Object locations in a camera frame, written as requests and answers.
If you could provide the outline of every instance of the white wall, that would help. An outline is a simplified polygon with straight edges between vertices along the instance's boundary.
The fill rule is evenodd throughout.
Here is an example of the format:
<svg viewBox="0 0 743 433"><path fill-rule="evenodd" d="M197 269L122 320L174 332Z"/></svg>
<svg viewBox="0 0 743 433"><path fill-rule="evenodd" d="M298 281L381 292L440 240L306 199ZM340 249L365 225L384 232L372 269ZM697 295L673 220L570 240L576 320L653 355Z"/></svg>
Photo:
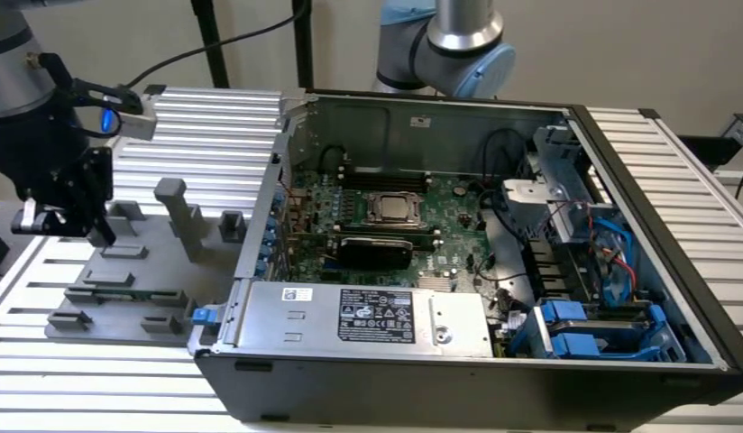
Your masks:
<svg viewBox="0 0 743 433"><path fill-rule="evenodd" d="M713 134L743 111L743 0L496 0L517 68L504 98L657 109L684 134ZM222 36L274 23L287 0L215 0ZM316 85L366 89L381 0L316 0ZM27 13L46 50L114 84L199 45L189 0L91 0ZM289 29L225 49L233 84L295 85ZM207 86L197 56L150 82Z"/></svg>

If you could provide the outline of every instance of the blue connector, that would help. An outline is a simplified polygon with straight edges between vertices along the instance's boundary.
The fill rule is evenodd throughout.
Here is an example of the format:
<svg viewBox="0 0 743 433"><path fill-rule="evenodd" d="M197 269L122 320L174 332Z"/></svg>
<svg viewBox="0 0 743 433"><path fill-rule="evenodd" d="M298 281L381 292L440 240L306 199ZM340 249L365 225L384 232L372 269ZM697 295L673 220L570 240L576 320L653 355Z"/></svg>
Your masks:
<svg viewBox="0 0 743 433"><path fill-rule="evenodd" d="M273 254L273 248L266 245L259 246L259 259L266 260L266 258Z"/></svg>
<svg viewBox="0 0 743 433"><path fill-rule="evenodd" d="M286 201L286 195L281 191L275 191L273 195L273 208L278 208Z"/></svg>
<svg viewBox="0 0 743 433"><path fill-rule="evenodd" d="M265 272L266 272L266 262L263 260L257 260L253 268L253 274L257 277L261 277Z"/></svg>
<svg viewBox="0 0 743 433"><path fill-rule="evenodd" d="M201 325L209 327L215 324L215 310L214 309L194 309L191 312L191 325Z"/></svg>
<svg viewBox="0 0 743 433"><path fill-rule="evenodd" d="M541 318L545 322L556 320L588 320L583 304L573 300L548 300L540 305Z"/></svg>
<svg viewBox="0 0 743 433"><path fill-rule="evenodd" d="M277 227L277 219L274 219L274 216L266 217L266 223L263 226L267 230L274 230L274 228Z"/></svg>
<svg viewBox="0 0 743 433"><path fill-rule="evenodd" d="M261 235L261 243L265 245L271 245L274 243L274 233L269 230Z"/></svg>
<svg viewBox="0 0 743 433"><path fill-rule="evenodd" d="M599 359L596 339L587 334L562 333L550 338L553 355L558 358Z"/></svg>

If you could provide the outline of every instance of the warning label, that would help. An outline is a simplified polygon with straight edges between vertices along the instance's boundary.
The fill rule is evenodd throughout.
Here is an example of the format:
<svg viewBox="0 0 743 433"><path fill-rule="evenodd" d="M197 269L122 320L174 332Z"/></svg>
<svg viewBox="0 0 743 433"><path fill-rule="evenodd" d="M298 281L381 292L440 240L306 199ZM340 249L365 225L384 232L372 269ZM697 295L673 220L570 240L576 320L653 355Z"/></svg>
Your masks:
<svg viewBox="0 0 743 433"><path fill-rule="evenodd" d="M342 341L413 344L413 328L409 292L341 290L336 334Z"/></svg>

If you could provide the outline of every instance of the cpu socket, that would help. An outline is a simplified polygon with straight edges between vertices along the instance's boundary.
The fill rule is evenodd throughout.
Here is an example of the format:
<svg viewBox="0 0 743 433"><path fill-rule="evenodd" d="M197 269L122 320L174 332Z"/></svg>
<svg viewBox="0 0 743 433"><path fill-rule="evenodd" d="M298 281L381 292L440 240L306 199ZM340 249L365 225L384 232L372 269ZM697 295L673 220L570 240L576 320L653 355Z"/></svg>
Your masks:
<svg viewBox="0 0 743 433"><path fill-rule="evenodd" d="M422 228L421 198L412 192L372 192L366 195L366 218L362 224L398 228Z"/></svg>

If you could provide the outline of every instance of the small sticker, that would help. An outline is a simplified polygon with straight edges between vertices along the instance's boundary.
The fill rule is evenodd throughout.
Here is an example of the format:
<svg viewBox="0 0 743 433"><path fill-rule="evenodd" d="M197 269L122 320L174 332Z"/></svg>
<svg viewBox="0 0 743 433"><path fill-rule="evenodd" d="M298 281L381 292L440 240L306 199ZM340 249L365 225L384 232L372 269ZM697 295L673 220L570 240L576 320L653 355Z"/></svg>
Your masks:
<svg viewBox="0 0 743 433"><path fill-rule="evenodd" d="M416 117L413 116L408 121L408 125L412 128L429 128L430 127L430 118L429 117Z"/></svg>
<svg viewBox="0 0 743 433"><path fill-rule="evenodd" d="M308 287L285 287L281 300L295 300L301 302L312 301L312 288Z"/></svg>

